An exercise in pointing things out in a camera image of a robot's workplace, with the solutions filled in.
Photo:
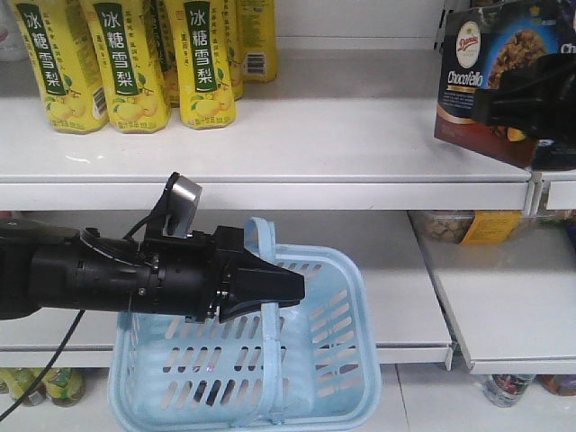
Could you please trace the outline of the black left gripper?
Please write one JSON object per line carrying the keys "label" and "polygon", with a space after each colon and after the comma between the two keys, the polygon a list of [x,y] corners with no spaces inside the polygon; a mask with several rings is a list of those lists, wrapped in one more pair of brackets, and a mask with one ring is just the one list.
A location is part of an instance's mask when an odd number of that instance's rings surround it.
{"label": "black left gripper", "polygon": [[261,261],[245,249],[244,230],[219,226],[212,234],[194,231],[185,238],[147,229],[139,244],[144,265],[129,310],[187,316],[221,323],[257,312],[263,304],[298,305],[305,298],[304,277]]}

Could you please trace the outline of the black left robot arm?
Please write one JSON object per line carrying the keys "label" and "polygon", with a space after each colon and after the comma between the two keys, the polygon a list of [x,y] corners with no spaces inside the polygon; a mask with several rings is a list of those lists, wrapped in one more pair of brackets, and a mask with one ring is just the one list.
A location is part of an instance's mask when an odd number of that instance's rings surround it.
{"label": "black left robot arm", "polygon": [[35,220],[1,220],[1,317],[42,308],[137,312],[219,322],[305,297],[302,275],[248,251],[243,229],[136,242]]}

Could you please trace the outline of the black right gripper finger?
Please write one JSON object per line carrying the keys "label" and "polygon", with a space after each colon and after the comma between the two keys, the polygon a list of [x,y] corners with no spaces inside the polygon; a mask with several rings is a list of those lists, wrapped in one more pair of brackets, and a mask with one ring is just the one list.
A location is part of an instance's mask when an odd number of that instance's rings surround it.
{"label": "black right gripper finger", "polygon": [[575,92],[478,90],[471,118],[487,126],[517,129],[541,140],[574,140]]}
{"label": "black right gripper finger", "polygon": [[526,67],[505,71],[500,78],[500,90],[518,90],[528,86],[549,84],[575,71],[574,53],[542,56]]}

